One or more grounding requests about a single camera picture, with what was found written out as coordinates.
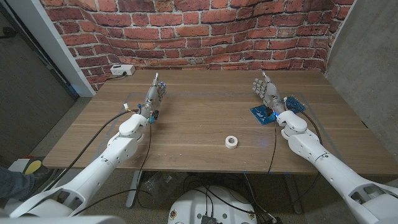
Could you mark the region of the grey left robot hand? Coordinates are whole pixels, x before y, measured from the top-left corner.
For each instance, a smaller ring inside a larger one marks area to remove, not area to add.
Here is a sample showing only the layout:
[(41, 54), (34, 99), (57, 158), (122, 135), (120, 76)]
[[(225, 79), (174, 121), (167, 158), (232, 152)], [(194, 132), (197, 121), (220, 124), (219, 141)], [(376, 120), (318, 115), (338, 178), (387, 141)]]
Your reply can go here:
[(150, 118), (153, 112), (160, 108), (166, 89), (167, 85), (159, 81), (159, 74), (156, 73), (141, 107), (140, 115), (147, 119)]

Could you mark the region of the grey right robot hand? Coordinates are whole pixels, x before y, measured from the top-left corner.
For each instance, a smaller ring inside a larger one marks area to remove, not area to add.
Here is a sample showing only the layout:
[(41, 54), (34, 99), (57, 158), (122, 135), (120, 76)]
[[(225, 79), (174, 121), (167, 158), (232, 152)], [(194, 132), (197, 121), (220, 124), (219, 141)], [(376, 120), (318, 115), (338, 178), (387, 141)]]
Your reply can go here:
[(270, 77), (262, 71), (263, 79), (256, 78), (253, 82), (253, 91), (260, 97), (263, 104), (270, 108), (275, 114), (283, 113), (286, 108), (276, 86), (271, 82)]

